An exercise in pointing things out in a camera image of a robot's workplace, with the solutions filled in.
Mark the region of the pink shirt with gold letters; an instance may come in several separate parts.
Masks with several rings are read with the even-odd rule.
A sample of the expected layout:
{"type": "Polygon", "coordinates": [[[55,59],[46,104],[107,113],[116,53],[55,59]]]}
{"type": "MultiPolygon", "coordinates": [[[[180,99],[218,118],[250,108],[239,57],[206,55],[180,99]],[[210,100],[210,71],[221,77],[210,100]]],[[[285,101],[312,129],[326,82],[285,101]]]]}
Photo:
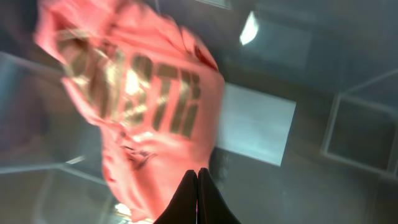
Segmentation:
{"type": "Polygon", "coordinates": [[[143,1],[40,1],[36,43],[99,127],[103,177],[133,222],[155,220],[209,165],[224,78],[203,42],[143,1]]]}

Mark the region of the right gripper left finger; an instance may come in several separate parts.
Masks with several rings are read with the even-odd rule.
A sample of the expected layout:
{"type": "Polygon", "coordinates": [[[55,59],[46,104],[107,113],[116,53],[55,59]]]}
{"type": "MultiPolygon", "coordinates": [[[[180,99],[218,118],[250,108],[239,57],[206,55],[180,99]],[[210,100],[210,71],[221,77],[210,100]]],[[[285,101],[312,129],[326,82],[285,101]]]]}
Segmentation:
{"type": "Polygon", "coordinates": [[[186,171],[169,205],[154,224],[196,224],[197,181],[194,170],[186,171]]]}

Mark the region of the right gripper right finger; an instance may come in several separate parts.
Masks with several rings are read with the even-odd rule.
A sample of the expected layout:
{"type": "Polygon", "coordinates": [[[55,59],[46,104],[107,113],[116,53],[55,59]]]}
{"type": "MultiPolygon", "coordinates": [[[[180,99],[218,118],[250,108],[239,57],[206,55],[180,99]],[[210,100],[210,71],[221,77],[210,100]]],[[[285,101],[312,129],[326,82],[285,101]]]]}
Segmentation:
{"type": "Polygon", "coordinates": [[[200,224],[241,224],[223,200],[206,168],[198,173],[197,216],[200,224]]]}

